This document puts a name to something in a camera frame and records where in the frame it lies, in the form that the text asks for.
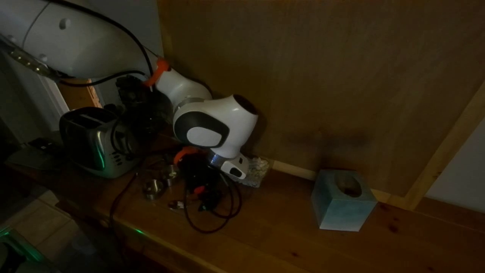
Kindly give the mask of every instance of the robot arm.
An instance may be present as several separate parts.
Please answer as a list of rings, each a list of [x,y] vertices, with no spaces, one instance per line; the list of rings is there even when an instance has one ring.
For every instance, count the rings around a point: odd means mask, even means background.
[[[120,27],[90,13],[42,0],[0,0],[0,45],[37,73],[54,77],[105,77],[120,71],[151,74],[140,44]],[[175,70],[155,86],[175,109],[175,135],[213,150],[213,164],[245,179],[248,159],[240,153],[258,115],[248,100],[211,100],[207,86]]]

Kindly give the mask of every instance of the tissue box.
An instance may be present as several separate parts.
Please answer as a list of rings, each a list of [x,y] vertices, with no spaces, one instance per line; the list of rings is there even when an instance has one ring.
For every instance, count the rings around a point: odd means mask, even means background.
[[[322,170],[313,191],[320,229],[360,230],[377,206],[363,179],[348,170]]]

